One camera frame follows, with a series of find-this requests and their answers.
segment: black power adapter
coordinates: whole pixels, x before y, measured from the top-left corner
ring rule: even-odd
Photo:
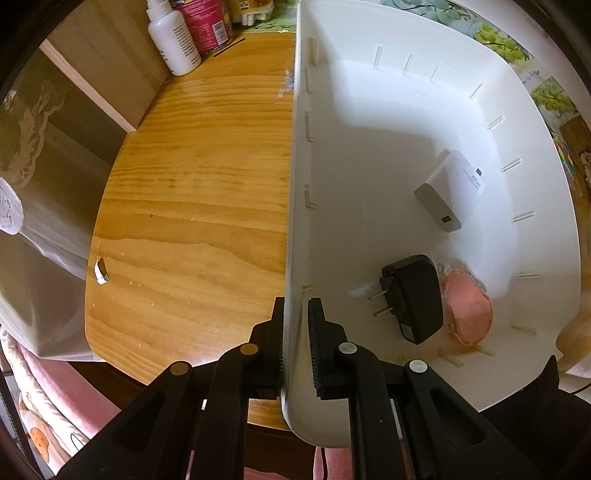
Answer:
[[[443,305],[437,270],[425,255],[413,255],[382,268],[379,279],[402,336],[419,345],[443,326]]]

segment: white plastic bin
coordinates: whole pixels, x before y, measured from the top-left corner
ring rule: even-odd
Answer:
[[[519,78],[443,25],[347,0],[300,3],[295,79],[283,395],[292,430],[315,445],[349,443],[346,401],[320,401],[313,388],[310,297],[350,341],[386,361],[427,361],[479,410],[533,380],[579,309],[580,258],[560,159]],[[453,150],[487,187],[467,224],[445,233],[414,190]],[[444,329],[413,345],[394,316],[373,317],[385,303],[366,297],[381,268],[414,254],[483,282],[495,319],[482,346],[494,356]]]

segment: wooden tabletop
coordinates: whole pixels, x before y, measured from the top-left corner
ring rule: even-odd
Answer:
[[[294,47],[294,34],[246,35],[173,78],[115,161],[86,336],[145,384],[176,360],[203,364],[246,342],[284,293]],[[104,285],[92,270],[101,257]],[[279,401],[251,401],[248,420],[287,428]]]

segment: wood grain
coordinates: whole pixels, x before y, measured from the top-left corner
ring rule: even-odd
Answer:
[[[174,78],[115,161],[92,239],[86,336],[143,383],[244,343],[284,293],[293,96],[282,90],[294,46],[292,34],[248,35]],[[251,402],[249,421],[287,428],[278,401]]]
[[[145,0],[85,0],[41,50],[126,132],[170,72],[148,35]]]

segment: pink blanket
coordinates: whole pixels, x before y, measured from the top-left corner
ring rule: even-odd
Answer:
[[[314,480],[353,480],[351,449],[316,447]]]
[[[287,478],[277,473],[257,472],[252,468],[245,468],[244,480],[287,480]]]
[[[119,413],[68,362],[39,358],[22,345],[19,350],[47,397],[88,438]]]

